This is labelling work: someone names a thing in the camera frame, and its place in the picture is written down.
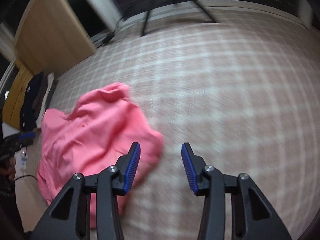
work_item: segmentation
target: blue gripper pad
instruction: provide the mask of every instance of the blue gripper pad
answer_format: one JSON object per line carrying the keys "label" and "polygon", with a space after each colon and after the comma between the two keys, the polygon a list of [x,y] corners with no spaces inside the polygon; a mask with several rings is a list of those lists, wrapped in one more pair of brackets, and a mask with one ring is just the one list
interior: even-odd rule
{"label": "blue gripper pad", "polygon": [[132,187],[134,176],[136,175],[137,167],[139,164],[140,152],[141,152],[139,143],[134,145],[134,149],[132,150],[132,153],[130,152],[131,148],[128,152],[128,155],[132,154],[132,156],[131,156],[128,168],[127,168],[125,175],[124,175],[124,191],[126,194],[129,192],[129,190]]}
{"label": "blue gripper pad", "polygon": [[127,195],[132,187],[134,176],[140,160],[140,144],[133,142],[128,154],[118,158],[116,166],[119,168],[117,179],[113,181],[113,189],[117,195]]}
{"label": "blue gripper pad", "polygon": [[181,157],[190,189],[196,196],[205,195],[210,185],[209,181],[203,177],[203,169],[206,165],[203,158],[193,153],[189,143],[182,144]]}
{"label": "blue gripper pad", "polygon": [[195,168],[194,168],[193,163],[190,158],[190,155],[194,156],[194,153],[192,152],[192,150],[190,151],[189,148],[191,149],[189,143],[182,144],[181,158],[182,158],[183,166],[186,171],[187,178],[188,178],[189,187],[193,191],[193,193],[196,194],[197,191],[199,190],[198,184],[197,184],[197,175],[196,175]]}

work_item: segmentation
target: checkered carpet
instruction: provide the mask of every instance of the checkered carpet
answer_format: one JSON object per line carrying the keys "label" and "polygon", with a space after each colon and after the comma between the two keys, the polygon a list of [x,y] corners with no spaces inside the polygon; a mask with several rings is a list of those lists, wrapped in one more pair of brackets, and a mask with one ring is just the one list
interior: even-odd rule
{"label": "checkered carpet", "polygon": [[[300,25],[259,13],[212,10],[121,31],[59,78],[51,107],[70,112],[113,82],[165,138],[161,163],[132,191],[126,239],[196,239],[203,198],[188,187],[181,144],[226,174],[248,173],[297,239],[320,208],[320,41]],[[28,147],[35,174],[41,137]],[[227,202],[226,239],[231,208]]]}

